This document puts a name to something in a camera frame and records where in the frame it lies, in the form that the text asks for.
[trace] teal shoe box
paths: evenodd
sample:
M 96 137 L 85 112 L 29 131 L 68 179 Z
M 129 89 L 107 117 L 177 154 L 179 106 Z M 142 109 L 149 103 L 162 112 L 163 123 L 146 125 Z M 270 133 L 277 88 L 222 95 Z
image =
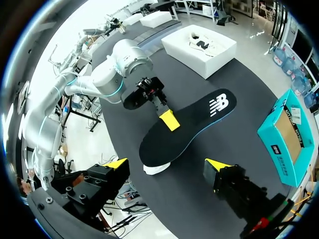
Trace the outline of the teal shoe box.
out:
M 315 150 L 306 114 L 290 89 L 280 97 L 257 131 L 281 182 L 298 187 Z

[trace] white sneaker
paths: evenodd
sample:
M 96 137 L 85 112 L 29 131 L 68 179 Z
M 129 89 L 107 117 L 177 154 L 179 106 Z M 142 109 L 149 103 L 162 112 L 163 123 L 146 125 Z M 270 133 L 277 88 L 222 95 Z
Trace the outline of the white sneaker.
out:
M 189 46 L 191 48 L 203 51 L 207 56 L 214 57 L 225 50 L 223 46 L 216 41 L 209 39 L 204 35 L 192 32 L 189 35 Z

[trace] white ottoman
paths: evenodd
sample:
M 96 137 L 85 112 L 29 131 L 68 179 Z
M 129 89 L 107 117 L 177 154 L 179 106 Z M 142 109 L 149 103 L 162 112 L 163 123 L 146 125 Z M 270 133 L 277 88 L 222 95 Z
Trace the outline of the white ottoman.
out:
M 165 22 L 173 20 L 169 11 L 156 11 L 140 19 L 143 26 L 155 28 Z
M 142 17 L 143 15 L 141 13 L 134 14 L 123 21 L 123 26 L 133 25 L 134 23 L 138 22 Z
M 225 50 L 214 57 L 210 57 L 200 50 L 191 48 L 189 46 L 191 32 L 209 37 L 209 39 L 222 45 Z M 237 45 L 236 41 L 197 25 L 184 27 L 164 37 L 161 41 L 168 55 L 185 64 L 204 79 L 210 77 L 235 57 Z

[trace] black insole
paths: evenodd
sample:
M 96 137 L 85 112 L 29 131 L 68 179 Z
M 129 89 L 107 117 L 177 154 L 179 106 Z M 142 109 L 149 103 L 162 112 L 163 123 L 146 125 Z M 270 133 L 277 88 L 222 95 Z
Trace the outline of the black insole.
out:
M 231 113 L 236 97 L 227 89 L 219 89 L 177 112 L 180 127 L 170 131 L 159 119 L 140 145 L 140 159 L 147 167 L 157 167 L 178 158 L 202 131 Z

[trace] blue water jug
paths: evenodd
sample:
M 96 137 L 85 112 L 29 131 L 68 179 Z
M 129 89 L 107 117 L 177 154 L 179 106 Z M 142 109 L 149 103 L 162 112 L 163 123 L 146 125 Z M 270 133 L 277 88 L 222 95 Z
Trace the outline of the blue water jug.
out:
M 309 92 L 308 94 L 306 94 L 304 101 L 308 109 L 317 103 L 317 97 L 318 97 L 318 94 L 314 92 Z
M 274 53 L 274 62 L 279 65 L 280 67 L 283 66 L 283 64 L 285 63 L 287 56 L 285 54 L 285 50 L 281 49 L 279 47 L 277 47 L 275 49 L 275 53 Z
M 290 76 L 293 73 L 295 67 L 295 58 L 288 57 L 283 63 L 282 69 L 288 76 Z
M 306 74 L 300 68 L 297 68 L 293 70 L 293 73 L 291 74 L 291 80 L 294 80 L 296 76 L 304 78 Z
M 292 89 L 297 96 L 304 96 L 309 90 L 311 90 L 311 85 L 307 77 L 301 78 L 296 76 L 293 80 Z

